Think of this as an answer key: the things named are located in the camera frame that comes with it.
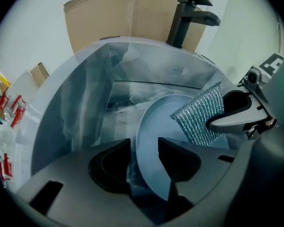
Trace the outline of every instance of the faucet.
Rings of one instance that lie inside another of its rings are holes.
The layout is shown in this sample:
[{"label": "faucet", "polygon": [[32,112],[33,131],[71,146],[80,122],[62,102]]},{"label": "faucet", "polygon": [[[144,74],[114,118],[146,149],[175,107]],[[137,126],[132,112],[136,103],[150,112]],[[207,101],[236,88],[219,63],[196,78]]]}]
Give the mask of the faucet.
[{"label": "faucet", "polygon": [[219,26],[221,20],[212,12],[195,11],[197,5],[212,6],[209,0],[177,0],[179,4],[172,21],[167,44],[182,48],[190,23]]}]

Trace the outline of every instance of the sponge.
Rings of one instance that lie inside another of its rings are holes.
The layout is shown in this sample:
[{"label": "sponge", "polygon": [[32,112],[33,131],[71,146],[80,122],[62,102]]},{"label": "sponge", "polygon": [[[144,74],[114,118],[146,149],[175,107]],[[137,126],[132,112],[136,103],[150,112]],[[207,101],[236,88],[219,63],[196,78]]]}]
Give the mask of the sponge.
[{"label": "sponge", "polygon": [[221,136],[206,127],[209,119],[224,113],[220,83],[194,97],[170,116],[178,122],[191,143],[209,146]]}]

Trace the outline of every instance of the cardboard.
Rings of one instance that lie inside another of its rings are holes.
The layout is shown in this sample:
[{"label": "cardboard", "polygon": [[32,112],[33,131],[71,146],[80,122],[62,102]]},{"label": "cardboard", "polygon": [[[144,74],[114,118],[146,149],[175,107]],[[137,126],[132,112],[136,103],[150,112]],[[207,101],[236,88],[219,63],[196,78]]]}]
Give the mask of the cardboard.
[{"label": "cardboard", "polygon": [[[166,41],[177,0],[72,0],[64,5],[75,52],[105,37],[135,36]],[[195,51],[205,25],[189,26],[183,48]]]},{"label": "cardboard", "polygon": [[48,78],[48,73],[42,63],[39,63],[36,65],[31,71],[30,74],[32,74],[32,77],[38,87],[40,87],[45,80]]}]

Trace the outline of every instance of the faucet handle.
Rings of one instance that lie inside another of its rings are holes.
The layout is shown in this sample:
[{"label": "faucet handle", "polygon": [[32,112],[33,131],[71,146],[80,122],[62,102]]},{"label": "faucet handle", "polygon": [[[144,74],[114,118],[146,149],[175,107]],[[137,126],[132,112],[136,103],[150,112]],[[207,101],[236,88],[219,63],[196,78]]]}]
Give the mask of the faucet handle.
[{"label": "faucet handle", "polygon": [[187,3],[189,5],[207,5],[212,6],[212,3],[209,0],[178,0],[180,3]]}]

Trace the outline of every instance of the white wall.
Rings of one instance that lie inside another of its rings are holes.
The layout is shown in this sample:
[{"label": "white wall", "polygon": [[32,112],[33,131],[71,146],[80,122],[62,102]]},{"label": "white wall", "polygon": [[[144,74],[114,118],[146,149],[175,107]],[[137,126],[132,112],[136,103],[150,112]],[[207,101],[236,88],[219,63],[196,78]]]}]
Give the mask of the white wall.
[{"label": "white wall", "polygon": [[253,64],[275,52],[284,56],[284,25],[279,24],[269,2],[228,0],[222,22],[205,56],[233,83],[238,83]]},{"label": "white wall", "polygon": [[[0,69],[12,83],[39,62],[51,74],[73,55],[63,11],[68,1],[17,0],[9,10],[0,25]],[[226,1],[215,0],[215,6]]]}]

